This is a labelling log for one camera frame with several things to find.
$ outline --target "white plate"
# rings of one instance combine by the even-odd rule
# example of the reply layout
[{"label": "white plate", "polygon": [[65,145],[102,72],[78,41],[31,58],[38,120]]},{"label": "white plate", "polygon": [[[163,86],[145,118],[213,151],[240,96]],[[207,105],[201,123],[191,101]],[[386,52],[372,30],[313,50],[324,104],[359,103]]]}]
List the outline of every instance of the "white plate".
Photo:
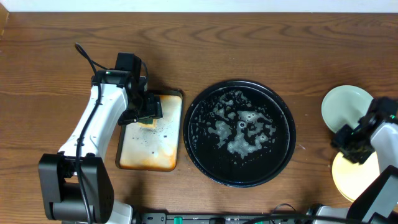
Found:
[{"label": "white plate", "polygon": [[322,118],[331,131],[336,133],[345,124],[356,128],[373,100],[365,90],[350,85],[336,87],[322,101]]}]

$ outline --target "wood grain surface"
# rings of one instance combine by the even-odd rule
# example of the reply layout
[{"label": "wood grain surface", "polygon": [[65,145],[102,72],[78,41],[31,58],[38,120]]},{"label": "wood grain surface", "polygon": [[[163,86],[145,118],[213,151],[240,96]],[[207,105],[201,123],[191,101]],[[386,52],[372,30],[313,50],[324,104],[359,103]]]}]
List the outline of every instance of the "wood grain surface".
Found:
[{"label": "wood grain surface", "polygon": [[74,49],[113,67],[134,52],[151,89],[183,90],[184,114],[206,87],[244,78],[275,90],[290,108],[297,145],[272,181],[237,189],[213,182],[180,138],[172,172],[115,166],[120,127],[105,165],[115,197],[141,211],[266,213],[280,203],[348,207],[331,177],[335,151],[321,102],[338,85],[398,96],[397,14],[12,13],[0,41],[0,222],[53,223],[37,164],[56,153],[88,102],[92,71]]}]

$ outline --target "black round tray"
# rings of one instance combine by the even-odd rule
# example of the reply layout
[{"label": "black round tray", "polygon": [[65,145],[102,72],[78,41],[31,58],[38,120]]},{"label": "black round tray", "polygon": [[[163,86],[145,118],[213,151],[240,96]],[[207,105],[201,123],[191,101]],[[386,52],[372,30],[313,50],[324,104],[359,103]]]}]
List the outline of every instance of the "black round tray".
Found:
[{"label": "black round tray", "polygon": [[206,176],[232,187],[253,187],[284,169],[296,132],[292,114],[275,92],[259,83],[231,80],[195,98],[185,115],[183,138],[191,160]]}]

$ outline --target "white background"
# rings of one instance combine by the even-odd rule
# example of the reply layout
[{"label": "white background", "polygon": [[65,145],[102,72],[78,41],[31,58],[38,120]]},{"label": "white background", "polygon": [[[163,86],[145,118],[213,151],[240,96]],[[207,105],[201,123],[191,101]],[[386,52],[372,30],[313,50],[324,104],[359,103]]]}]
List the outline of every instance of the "white background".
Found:
[{"label": "white background", "polygon": [[0,0],[10,12],[398,12],[398,0]]}]

